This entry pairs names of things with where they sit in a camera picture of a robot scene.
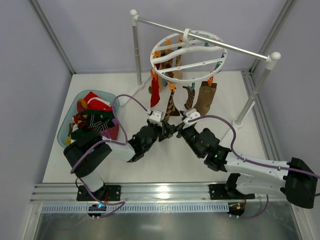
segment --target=red garment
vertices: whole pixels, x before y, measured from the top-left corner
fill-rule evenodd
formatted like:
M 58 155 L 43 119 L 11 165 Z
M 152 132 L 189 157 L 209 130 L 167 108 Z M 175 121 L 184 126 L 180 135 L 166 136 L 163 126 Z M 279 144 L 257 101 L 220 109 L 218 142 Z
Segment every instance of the red garment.
M 150 107 L 153 108 L 160 101 L 159 82 L 154 77 L 152 78 L 151 86 L 152 86 L 152 94 L 150 99 Z
M 84 101 L 88 104 L 88 109 L 90 110 L 99 110 L 105 112 L 112 111 L 112 106 L 106 104 L 103 99 L 99 98 L 92 91 L 84 97 Z

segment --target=white table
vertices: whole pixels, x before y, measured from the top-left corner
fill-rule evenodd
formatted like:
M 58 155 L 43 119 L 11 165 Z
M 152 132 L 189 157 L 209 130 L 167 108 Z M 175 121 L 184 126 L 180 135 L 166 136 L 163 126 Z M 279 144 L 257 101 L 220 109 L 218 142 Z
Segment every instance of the white table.
M 201 72 L 185 72 L 188 78 L 196 78 Z M 143 73 L 142 78 L 147 79 L 149 73 Z M 57 134 L 62 122 L 76 95 L 84 90 L 100 90 L 119 95 L 128 93 L 136 82 L 135 73 L 108 73 L 108 74 L 75 74 L 65 99 L 59 125 L 55 134 L 50 157 L 43 178 L 43 183 L 73 183 L 76 176 L 70 174 L 71 167 L 63 154 L 63 148 L 57 141 Z M 217 83 L 217 91 L 208 115 L 218 115 L 234 120 L 243 106 L 248 95 L 240 71 L 222 71 L 218 73 L 214 82 Z M 135 97 L 147 108 L 150 108 L 150 93 L 146 84 L 144 90 Z M 194 104 L 198 98 L 200 83 L 195 86 L 196 95 Z M 188 98 L 187 91 L 182 85 L 177 84 L 174 102 L 179 110 L 185 110 L 184 104 Z M 160 93 L 160 102 L 154 109 L 165 112 L 170 95 L 167 87 Z M 125 128 L 129 139 L 140 128 L 147 124 L 148 115 L 144 113 L 133 100 L 125 107 L 119 109 L 119 120 Z M 179 124 L 181 117 L 171 117 L 171 124 Z M 215 119 L 203 119 L 196 125 L 200 132 L 203 128 L 209 128 L 217 138 L 221 138 L 228 131 L 228 126 Z M 124 141 L 124 135 L 119 134 L 119 141 Z M 265 158 L 263 146 L 258 134 L 256 122 L 252 112 L 243 121 L 243 127 L 238 131 L 235 149 L 243 154 Z M 158 182 L 217 182 L 226 181 L 229 174 L 215 172 L 203 164 L 204 159 L 195 156 L 183 138 L 173 136 L 163 142 L 156 142 L 145 156 L 134 163 L 117 159 L 103 161 L 97 168 L 98 173 L 105 182 L 110 183 L 158 183 Z

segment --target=metal floor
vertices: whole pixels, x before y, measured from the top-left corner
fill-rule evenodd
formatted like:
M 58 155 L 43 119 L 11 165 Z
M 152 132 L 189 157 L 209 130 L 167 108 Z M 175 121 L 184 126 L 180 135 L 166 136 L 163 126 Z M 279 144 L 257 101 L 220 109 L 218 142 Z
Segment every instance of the metal floor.
M 264 204 L 248 202 L 245 215 L 257 214 Z M 285 201 L 270 202 L 267 212 L 252 220 L 230 218 L 224 212 L 130 213 L 100 220 L 90 220 L 86 214 L 41 214 L 35 235 L 35 240 L 204 239 L 301 240 L 302 237 L 293 209 Z

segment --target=grey wall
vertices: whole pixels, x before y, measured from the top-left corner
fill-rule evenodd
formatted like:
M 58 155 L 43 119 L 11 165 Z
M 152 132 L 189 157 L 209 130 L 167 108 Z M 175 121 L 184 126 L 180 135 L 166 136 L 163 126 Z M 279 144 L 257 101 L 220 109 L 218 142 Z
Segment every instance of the grey wall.
M 27 0 L 1 1 L 0 33 L 0 239 L 15 240 L 71 75 Z
M 296 2 L 269 51 L 278 51 L 282 57 L 261 92 L 285 160 L 301 158 L 317 174 L 320 174 L 319 10 L 319 0 Z M 312 212 L 320 227 L 320 199 Z
M 258 52 L 285 0 L 38 0 L 76 72 L 135 69 L 130 10 L 177 28 L 203 30 Z M 142 68 L 154 45 L 171 34 L 140 23 Z M 192 61 L 193 56 L 184 59 Z M 253 59 L 229 52 L 224 69 L 249 68 Z

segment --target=plastic bin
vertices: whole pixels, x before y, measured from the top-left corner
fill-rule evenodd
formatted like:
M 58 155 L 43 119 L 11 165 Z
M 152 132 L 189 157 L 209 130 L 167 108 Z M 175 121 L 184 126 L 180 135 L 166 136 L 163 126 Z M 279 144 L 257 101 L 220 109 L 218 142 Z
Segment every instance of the plastic bin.
M 62 125 L 59 129 L 58 135 L 57 135 L 58 143 L 63 148 L 68 146 L 66 143 L 66 139 L 68 138 L 69 124 L 72 121 L 72 117 L 78 113 L 77 112 L 77 102 L 79 99 L 83 99 L 89 92 L 95 93 L 96 95 L 99 96 L 99 98 L 109 102 L 110 104 L 112 104 L 112 102 L 116 98 L 115 95 L 108 93 L 108 92 L 105 92 L 105 91 L 84 90 L 84 91 L 80 92 L 73 100 L 73 102 L 72 102 L 63 122 L 62 122 Z M 119 99 L 117 99 L 115 101 L 115 114 L 116 115 L 118 115 L 119 106 L 120 106 L 120 102 L 119 102 Z

